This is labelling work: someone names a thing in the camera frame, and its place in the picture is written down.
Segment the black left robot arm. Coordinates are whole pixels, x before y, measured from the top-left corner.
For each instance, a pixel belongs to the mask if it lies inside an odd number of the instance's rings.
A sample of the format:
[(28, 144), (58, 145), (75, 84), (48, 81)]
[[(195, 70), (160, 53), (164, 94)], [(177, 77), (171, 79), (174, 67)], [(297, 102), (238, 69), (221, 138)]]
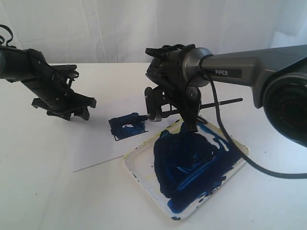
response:
[(88, 108), (96, 99), (74, 92), (73, 81), (79, 77), (74, 64), (50, 65), (40, 51), (0, 47), (0, 77), (10, 83), (21, 82), (36, 95), (34, 108), (46, 110), (48, 116), (70, 120), (78, 116), (89, 120)]

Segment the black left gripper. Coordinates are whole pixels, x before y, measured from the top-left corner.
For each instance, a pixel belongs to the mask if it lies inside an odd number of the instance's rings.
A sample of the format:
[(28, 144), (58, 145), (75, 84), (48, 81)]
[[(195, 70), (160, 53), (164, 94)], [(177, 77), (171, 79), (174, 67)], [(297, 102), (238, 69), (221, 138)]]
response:
[(37, 97), (31, 106), (42, 108), (48, 116), (70, 121), (71, 114), (83, 120), (89, 120), (88, 107), (96, 107), (96, 99), (74, 92), (72, 82), (79, 77), (79, 72), (57, 71), (52, 67), (40, 68), (36, 71), (24, 70), (21, 83)]

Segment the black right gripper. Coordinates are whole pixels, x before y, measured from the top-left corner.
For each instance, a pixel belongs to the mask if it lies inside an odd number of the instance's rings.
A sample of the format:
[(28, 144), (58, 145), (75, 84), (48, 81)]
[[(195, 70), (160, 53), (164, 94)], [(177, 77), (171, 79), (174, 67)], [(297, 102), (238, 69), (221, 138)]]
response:
[(174, 92), (164, 90), (164, 101), (162, 105), (169, 104), (176, 108), (174, 111), (161, 112), (162, 118), (170, 115), (180, 114), (184, 120), (185, 131), (198, 132), (197, 121), (201, 105), (201, 92), (198, 87), (184, 86)]

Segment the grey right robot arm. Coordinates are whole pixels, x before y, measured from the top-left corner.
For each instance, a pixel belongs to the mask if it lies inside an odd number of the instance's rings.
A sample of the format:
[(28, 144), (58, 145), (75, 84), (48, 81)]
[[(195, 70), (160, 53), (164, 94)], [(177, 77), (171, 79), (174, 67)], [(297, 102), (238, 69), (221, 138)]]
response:
[(283, 136), (307, 144), (307, 47), (267, 48), (215, 55), (191, 45), (147, 48), (152, 61), (146, 77), (156, 84), (145, 89), (148, 117), (167, 117), (162, 106), (174, 106), (191, 131), (201, 105), (200, 88), (210, 81), (248, 86), (253, 103), (263, 108), (271, 125)]

